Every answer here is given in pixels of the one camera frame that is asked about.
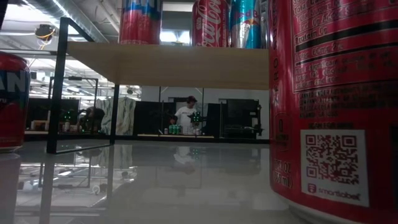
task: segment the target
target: white shirt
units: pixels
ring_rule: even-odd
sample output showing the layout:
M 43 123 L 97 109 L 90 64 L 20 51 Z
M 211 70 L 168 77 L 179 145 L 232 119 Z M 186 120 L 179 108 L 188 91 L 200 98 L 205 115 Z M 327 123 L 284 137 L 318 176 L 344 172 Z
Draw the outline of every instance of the white shirt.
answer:
M 184 134 L 193 134 L 191 118 L 188 116 L 196 112 L 197 110 L 195 108 L 183 106 L 175 113 L 176 117 L 178 117 L 178 124 L 182 126 Z

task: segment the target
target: can lid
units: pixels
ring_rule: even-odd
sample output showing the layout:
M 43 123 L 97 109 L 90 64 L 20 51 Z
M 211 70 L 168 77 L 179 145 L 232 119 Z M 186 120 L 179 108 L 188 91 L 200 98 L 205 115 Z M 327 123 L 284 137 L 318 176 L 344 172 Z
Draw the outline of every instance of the can lid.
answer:
M 26 63 L 26 59 L 24 59 L 24 58 L 22 58 L 20 56 L 16 56 L 14 54 L 7 53 L 7 52 L 0 51 L 0 56 L 14 57 L 14 58 L 22 60 L 22 61 L 24 61 Z

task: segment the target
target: blue and silver can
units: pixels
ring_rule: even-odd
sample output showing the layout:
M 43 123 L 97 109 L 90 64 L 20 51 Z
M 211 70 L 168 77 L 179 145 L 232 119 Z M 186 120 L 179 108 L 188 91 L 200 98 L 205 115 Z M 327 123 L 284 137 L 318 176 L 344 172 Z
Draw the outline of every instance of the blue and silver can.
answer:
M 261 48 L 260 0 L 232 0 L 231 47 Z

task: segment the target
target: qr code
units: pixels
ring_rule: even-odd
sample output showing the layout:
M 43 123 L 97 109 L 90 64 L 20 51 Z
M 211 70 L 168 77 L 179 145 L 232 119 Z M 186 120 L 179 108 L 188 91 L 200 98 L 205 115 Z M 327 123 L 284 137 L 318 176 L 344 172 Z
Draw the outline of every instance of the qr code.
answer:
M 359 184 L 357 137 L 306 134 L 307 176 L 342 184 Z

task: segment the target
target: red can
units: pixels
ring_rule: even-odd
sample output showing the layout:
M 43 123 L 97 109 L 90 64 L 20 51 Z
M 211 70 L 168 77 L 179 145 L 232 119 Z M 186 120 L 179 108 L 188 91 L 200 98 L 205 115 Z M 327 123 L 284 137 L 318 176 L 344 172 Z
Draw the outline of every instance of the red can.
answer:
M 120 44 L 159 44 L 161 0 L 123 0 Z
M 24 142 L 30 73 L 26 61 L 0 52 L 0 152 Z
M 197 0 L 192 9 L 192 45 L 227 47 L 228 13 L 225 0 Z
M 271 186 L 316 223 L 398 223 L 398 1 L 270 0 Z

